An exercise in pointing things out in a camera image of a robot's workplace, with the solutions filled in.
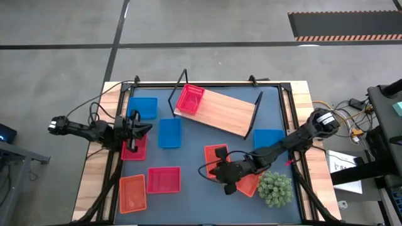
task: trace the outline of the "blue plastic bin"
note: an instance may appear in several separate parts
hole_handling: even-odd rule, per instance
[[[254,149],[271,146],[284,136],[285,132],[281,129],[255,129]]]
[[[130,97],[127,116],[132,110],[137,110],[141,119],[156,119],[158,115],[158,98],[156,97]]]
[[[159,121],[158,145],[160,148],[182,146],[182,120],[161,119]]]

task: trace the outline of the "gray floor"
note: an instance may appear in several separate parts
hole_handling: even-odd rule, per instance
[[[0,45],[112,43],[122,0],[1,0]],[[121,43],[179,41],[293,41],[287,12],[385,10],[392,0],[132,0]],[[101,90],[110,50],[1,50],[0,122],[18,130],[16,144],[52,156],[19,200],[12,225],[70,220],[88,143],[47,133]],[[336,104],[363,99],[366,87],[401,77],[402,46],[321,46],[119,50],[111,80],[307,80],[312,99]],[[87,108],[71,119],[85,122]],[[362,150],[331,137],[325,147]],[[382,222],[376,202],[352,202],[341,212],[350,223]]]

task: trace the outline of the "wooden plank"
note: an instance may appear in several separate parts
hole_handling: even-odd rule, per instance
[[[305,123],[307,118],[310,116],[310,113],[313,111],[313,104],[310,97],[307,82],[306,81],[280,81],[280,82],[291,83],[293,91],[293,99],[295,101],[296,113],[298,116],[299,124],[301,125]],[[109,89],[116,83],[117,82],[106,82],[104,86],[104,91]],[[140,82],[140,83],[152,84],[158,82]],[[197,81],[191,83],[197,84],[205,82]],[[213,83],[228,83],[228,82],[213,81]],[[233,81],[230,83],[251,83],[251,82]],[[278,82],[261,81],[258,83],[278,83]],[[112,89],[110,92],[104,94],[100,100],[100,104],[103,107],[105,107],[105,109],[112,115],[116,113],[119,91],[120,91],[120,85]],[[126,98],[124,99],[125,104],[123,105],[124,107],[122,111],[124,113],[126,112],[127,102],[128,102],[128,96],[126,96]],[[286,112],[288,114],[289,123],[290,125],[293,125],[293,121],[290,114],[290,106],[286,96],[285,96],[285,107]],[[99,115],[101,119],[110,121],[110,119],[108,119],[108,117],[102,111],[99,111]],[[315,141],[314,145],[322,147],[322,142]],[[91,143],[89,146],[88,154],[97,151],[99,148],[100,146],[98,144]],[[337,199],[335,197],[335,192],[327,165],[327,160],[325,159],[325,154],[321,150],[312,148],[309,151],[307,151],[306,159],[315,194],[318,196],[318,198],[321,200],[324,206],[329,210],[329,212],[334,217],[336,217],[337,219],[341,219]],[[91,157],[86,161],[78,192],[79,195],[77,196],[77,201],[75,204],[72,220],[79,219],[87,211],[87,208],[95,201],[96,197],[98,196],[99,194],[98,191],[100,191],[102,187],[102,180],[105,172],[106,160],[107,160],[107,154],[101,152],[94,155],[93,157]],[[310,207],[307,202],[308,197],[304,191],[302,191],[302,197],[304,200],[303,203],[305,206],[306,214],[311,217]],[[109,207],[110,207],[110,194],[106,200],[105,209],[109,209]]]
[[[252,103],[205,90],[197,113],[191,115],[175,109],[175,114],[244,137],[254,108]]]

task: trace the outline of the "succulent plant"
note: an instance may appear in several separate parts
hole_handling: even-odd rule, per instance
[[[259,177],[258,192],[269,207],[282,207],[293,199],[291,178],[267,170]]]

